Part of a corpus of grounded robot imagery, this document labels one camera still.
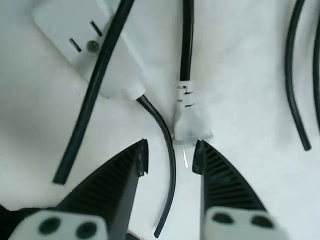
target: power plug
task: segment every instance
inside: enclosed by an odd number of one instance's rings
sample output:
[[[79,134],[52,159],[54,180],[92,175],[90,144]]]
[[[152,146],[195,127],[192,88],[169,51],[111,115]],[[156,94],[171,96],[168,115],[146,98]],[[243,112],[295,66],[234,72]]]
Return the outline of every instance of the power plug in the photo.
[[[105,0],[43,0],[33,11],[35,23],[77,72],[90,80],[113,12]],[[125,32],[115,46],[100,93],[135,100],[145,92],[144,71]]]
[[[174,116],[174,143],[194,146],[198,140],[213,137],[203,113],[194,98],[192,81],[180,81],[177,86],[177,101]]]

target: outlet slot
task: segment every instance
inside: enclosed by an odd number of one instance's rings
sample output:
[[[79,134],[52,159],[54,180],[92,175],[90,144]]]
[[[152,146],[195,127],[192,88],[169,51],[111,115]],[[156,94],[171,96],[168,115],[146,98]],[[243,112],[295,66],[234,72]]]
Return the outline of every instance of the outlet slot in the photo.
[[[75,42],[75,40],[73,40],[72,38],[69,39],[69,43],[71,43],[71,45],[78,51],[78,53],[81,52],[81,48],[79,47],[79,45]]]
[[[96,31],[96,33],[98,34],[99,37],[102,37],[102,32],[100,31],[100,29],[97,27],[97,25],[95,24],[94,21],[90,22],[91,27]]]

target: black cable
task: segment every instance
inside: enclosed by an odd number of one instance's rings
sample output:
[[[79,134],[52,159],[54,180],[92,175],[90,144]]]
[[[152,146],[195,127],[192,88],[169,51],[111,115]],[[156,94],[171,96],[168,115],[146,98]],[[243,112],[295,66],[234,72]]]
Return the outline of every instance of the black cable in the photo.
[[[159,124],[163,132],[166,147],[168,149],[168,154],[169,154],[170,185],[169,185],[168,196],[166,199],[166,203],[165,203],[161,218],[159,220],[158,226],[154,231],[154,236],[158,238],[165,225],[166,219],[170,211],[171,204],[174,199],[174,194],[176,189],[176,156],[175,156],[175,150],[174,150],[172,138],[170,135],[170,131],[166,125],[165,120],[162,118],[160,113],[157,111],[157,109],[155,109],[155,107],[151,104],[151,102],[147,99],[145,95],[142,95],[140,98],[137,99],[137,101],[154,117],[156,122]]]
[[[320,83],[319,83],[319,54],[320,54],[320,16],[316,28],[313,51],[313,97],[316,119],[320,130]]]
[[[110,28],[106,34],[97,58],[78,119],[73,129],[72,136],[53,178],[53,183],[55,184],[65,184],[67,181],[75,158],[78,154],[81,142],[84,138],[109,60],[115,49],[116,43],[125,25],[134,1],[135,0],[121,0],[113,17]]]
[[[190,80],[194,36],[194,0],[183,0],[183,32],[180,64],[180,81]]]
[[[293,80],[292,80],[295,37],[296,37],[296,31],[297,31],[300,13],[303,8],[304,2],[305,0],[297,0],[294,6],[294,10],[291,17],[289,30],[288,30],[288,35],[286,39],[284,70],[285,70],[285,89],[286,89],[286,95],[288,98],[288,103],[291,109],[291,113],[295,122],[296,129],[298,130],[302,145],[304,147],[304,150],[308,151],[311,149],[311,145],[308,140],[308,136],[306,134],[303,122],[301,120],[298,106],[296,104]]]

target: power strip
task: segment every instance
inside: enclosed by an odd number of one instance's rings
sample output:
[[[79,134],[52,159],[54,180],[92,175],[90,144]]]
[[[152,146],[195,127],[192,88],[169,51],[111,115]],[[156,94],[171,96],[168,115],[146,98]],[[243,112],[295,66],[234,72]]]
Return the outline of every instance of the power strip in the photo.
[[[90,80],[113,12],[105,0],[42,0],[35,23],[77,72]],[[105,98],[135,100],[145,92],[141,58],[125,32],[115,46],[100,93]]]

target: cable end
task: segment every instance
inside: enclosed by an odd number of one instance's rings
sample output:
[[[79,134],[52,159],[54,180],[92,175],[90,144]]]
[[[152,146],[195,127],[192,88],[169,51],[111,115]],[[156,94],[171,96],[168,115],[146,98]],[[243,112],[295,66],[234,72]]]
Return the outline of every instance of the cable end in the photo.
[[[310,144],[309,140],[307,140],[307,141],[302,141],[302,145],[303,145],[303,148],[304,148],[304,150],[305,150],[306,152],[309,151],[309,150],[311,150],[311,144]]]
[[[158,230],[158,229],[156,229],[155,231],[154,231],[154,237],[156,238],[156,239],[158,239],[159,238],[159,236],[160,236],[160,233],[161,233],[161,230]]]
[[[192,81],[180,81],[174,117],[174,142],[194,146],[198,140],[209,140],[213,134],[194,100]]]
[[[67,182],[67,179],[65,178],[60,178],[60,177],[56,177],[54,176],[52,183],[56,184],[56,185],[65,185]]]

